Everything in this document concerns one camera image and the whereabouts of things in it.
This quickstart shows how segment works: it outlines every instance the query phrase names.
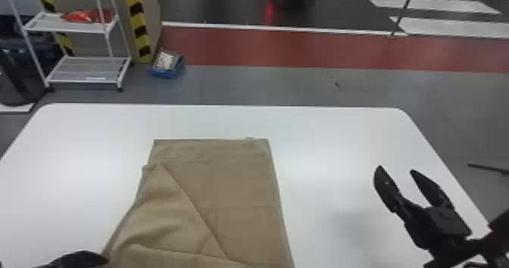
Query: folded towel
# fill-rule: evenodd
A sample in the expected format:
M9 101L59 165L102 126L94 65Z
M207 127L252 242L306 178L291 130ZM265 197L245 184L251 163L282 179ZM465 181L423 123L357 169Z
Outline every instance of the folded towel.
M155 141L116 268L293 267L267 140Z

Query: white floor marking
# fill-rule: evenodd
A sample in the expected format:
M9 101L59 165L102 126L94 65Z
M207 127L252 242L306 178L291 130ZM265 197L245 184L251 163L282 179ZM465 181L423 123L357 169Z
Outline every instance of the white floor marking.
M370 0L378 7L401 8L406 0ZM481 2L468 0L411 0L409 9L500 14Z
M19 106L19 107L9 107L9 106L0 104L0 113L28 113L28 112L30 112L32 107L33 107L33 103L27 104L24 106Z
M345 30L327 28L295 28L291 26L261 26L261 25L236 25L236 24L214 24L214 23L184 23L174 21L163 21L163 26L174 26L184 28L205 28L205 29L228 29L228 30L257 30L257 31L283 31L303 33L331 33L331 34L354 34L354 35L377 35L387 36L390 31L380 30ZM406 36L403 32L396 32L396 36Z
M509 39L509 23L403 18L399 24L408 34Z

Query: red floor stripe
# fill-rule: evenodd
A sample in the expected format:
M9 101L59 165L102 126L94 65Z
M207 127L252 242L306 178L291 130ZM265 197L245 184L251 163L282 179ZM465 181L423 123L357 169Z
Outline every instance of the red floor stripe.
M509 72L509 40L165 27L187 64Z

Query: hazard stripe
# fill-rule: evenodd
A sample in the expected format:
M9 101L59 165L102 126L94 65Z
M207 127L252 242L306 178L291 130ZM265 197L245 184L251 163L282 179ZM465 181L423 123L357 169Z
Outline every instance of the hazard stripe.
M57 11L55 7L55 0L41 0L41 3L47 12L55 13ZM67 54L74 56L73 43L69 39L69 36L65 33L57 33L55 37L58 44L64 48Z
M68 55L74 56L73 43L65 33L56 33L58 44L60 44Z
M138 52L139 60L142 63L149 64L152 61L152 51L142 0L126 0L126 4L129 8L134 45Z

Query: white table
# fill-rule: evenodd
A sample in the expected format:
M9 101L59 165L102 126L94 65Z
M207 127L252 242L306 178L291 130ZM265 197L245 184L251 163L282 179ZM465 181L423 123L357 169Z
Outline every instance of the white table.
M407 114L383 108L53 104L0 160L0 260L28 268L101 251L131 206L154 139L269 139L297 268L419 267L373 188L382 164L426 204L414 168L449 194L475 236L486 221Z

